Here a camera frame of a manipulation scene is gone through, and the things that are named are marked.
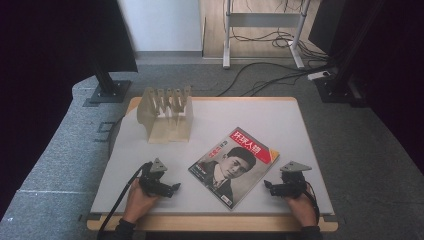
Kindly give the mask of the wooden slotted file rack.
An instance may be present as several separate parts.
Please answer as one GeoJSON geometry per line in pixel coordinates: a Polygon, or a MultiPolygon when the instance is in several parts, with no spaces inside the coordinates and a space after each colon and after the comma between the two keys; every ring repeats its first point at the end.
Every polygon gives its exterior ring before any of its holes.
{"type": "Polygon", "coordinates": [[[188,142],[194,120],[191,87],[145,89],[137,107],[150,144],[188,142]]]}

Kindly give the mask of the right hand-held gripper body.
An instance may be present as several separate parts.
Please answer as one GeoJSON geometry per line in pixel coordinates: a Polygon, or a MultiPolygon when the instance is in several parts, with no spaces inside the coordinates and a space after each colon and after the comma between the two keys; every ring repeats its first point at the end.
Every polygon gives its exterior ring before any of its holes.
{"type": "Polygon", "coordinates": [[[280,168],[283,181],[283,196],[298,198],[306,189],[304,171],[311,170],[310,166],[290,161],[280,168]]]}

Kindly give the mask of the white power strip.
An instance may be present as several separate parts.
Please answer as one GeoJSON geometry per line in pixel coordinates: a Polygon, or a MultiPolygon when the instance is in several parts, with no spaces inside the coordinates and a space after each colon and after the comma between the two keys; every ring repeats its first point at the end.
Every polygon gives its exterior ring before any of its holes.
{"type": "Polygon", "coordinates": [[[313,81],[313,80],[316,80],[316,79],[325,78],[325,77],[329,77],[329,76],[331,76],[331,73],[329,71],[320,71],[320,72],[308,74],[307,79],[310,80],[310,81],[313,81]]]}

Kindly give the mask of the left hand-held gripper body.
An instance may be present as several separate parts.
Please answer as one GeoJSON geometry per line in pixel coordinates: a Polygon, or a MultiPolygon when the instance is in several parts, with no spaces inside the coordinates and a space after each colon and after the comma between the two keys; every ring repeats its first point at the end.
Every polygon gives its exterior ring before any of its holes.
{"type": "Polygon", "coordinates": [[[167,171],[167,167],[159,158],[156,158],[153,162],[145,163],[141,170],[142,174],[139,177],[139,184],[147,195],[157,195],[158,191],[169,191],[169,185],[160,182],[161,177],[167,171]]]}

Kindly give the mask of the black curtain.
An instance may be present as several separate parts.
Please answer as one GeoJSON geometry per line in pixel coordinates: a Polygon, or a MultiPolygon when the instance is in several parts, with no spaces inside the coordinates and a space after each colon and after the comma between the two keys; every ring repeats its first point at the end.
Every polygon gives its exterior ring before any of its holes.
{"type": "Polygon", "coordinates": [[[94,60],[137,69],[118,0],[0,0],[0,218],[94,60]]]}
{"type": "Polygon", "coordinates": [[[424,173],[424,0],[386,0],[358,63],[356,106],[371,107],[424,173]]]}

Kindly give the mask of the white metal desk frame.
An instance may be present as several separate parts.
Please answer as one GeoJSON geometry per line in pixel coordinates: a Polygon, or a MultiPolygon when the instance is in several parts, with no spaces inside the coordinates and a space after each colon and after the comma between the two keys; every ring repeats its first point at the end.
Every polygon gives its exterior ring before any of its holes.
{"type": "Polygon", "coordinates": [[[299,13],[236,13],[231,10],[232,0],[225,0],[225,39],[223,46],[223,68],[230,68],[230,30],[232,27],[295,28],[294,38],[288,43],[294,62],[304,68],[297,50],[311,0],[304,0],[299,13]]]}

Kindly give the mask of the magazine with portrait cover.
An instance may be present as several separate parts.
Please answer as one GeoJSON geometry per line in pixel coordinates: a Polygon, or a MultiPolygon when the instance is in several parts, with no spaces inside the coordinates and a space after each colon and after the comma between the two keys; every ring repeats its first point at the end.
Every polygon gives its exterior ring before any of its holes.
{"type": "Polygon", "coordinates": [[[188,171],[232,211],[279,157],[277,150],[237,127],[188,171]]]}

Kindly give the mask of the white table mat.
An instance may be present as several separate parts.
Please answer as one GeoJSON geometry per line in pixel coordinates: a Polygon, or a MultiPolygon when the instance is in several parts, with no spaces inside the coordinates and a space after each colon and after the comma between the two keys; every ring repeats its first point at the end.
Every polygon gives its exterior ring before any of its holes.
{"type": "Polygon", "coordinates": [[[304,173],[315,191],[320,212],[334,212],[319,169],[302,114],[294,98],[197,98],[193,101],[194,121],[187,142],[150,144],[146,130],[137,121],[137,111],[121,122],[115,146],[91,207],[93,213],[107,213],[125,184],[144,163],[160,159],[167,167],[161,181],[178,183],[173,197],[163,198],[154,214],[231,215],[279,214],[288,211],[285,202],[270,195],[265,181],[281,182],[280,168],[290,161],[309,166],[304,173]],[[266,175],[257,181],[255,170],[232,181],[238,205],[228,209],[188,171],[207,151],[232,130],[240,127],[265,146],[280,153],[266,175]]]}

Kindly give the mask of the black metal stand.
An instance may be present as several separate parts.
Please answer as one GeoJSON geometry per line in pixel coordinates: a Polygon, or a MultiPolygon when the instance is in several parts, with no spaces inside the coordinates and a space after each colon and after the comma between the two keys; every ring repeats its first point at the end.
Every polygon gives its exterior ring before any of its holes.
{"type": "Polygon", "coordinates": [[[89,104],[122,103],[130,87],[129,80],[114,81],[96,60],[92,62],[92,68],[98,81],[92,96],[88,99],[89,104]]]}
{"type": "Polygon", "coordinates": [[[318,37],[317,46],[330,57],[329,76],[314,80],[324,103],[362,105],[355,71],[360,50],[386,0],[323,0],[311,34],[318,37]]]}

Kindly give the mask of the person's right hand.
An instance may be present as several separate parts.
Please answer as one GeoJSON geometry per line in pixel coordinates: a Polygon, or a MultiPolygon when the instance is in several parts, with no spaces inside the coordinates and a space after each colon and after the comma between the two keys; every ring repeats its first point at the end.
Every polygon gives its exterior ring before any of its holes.
{"type": "Polygon", "coordinates": [[[302,227],[318,225],[313,204],[304,193],[297,198],[285,197],[284,200],[288,204],[292,215],[302,227]]]}

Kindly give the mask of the person's left hand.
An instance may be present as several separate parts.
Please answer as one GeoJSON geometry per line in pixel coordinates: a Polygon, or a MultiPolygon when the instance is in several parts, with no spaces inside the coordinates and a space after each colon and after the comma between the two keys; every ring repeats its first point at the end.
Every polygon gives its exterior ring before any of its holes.
{"type": "Polygon", "coordinates": [[[141,188],[139,180],[135,179],[128,192],[126,207],[122,219],[135,224],[151,208],[154,207],[158,200],[159,196],[147,195],[141,188]]]}

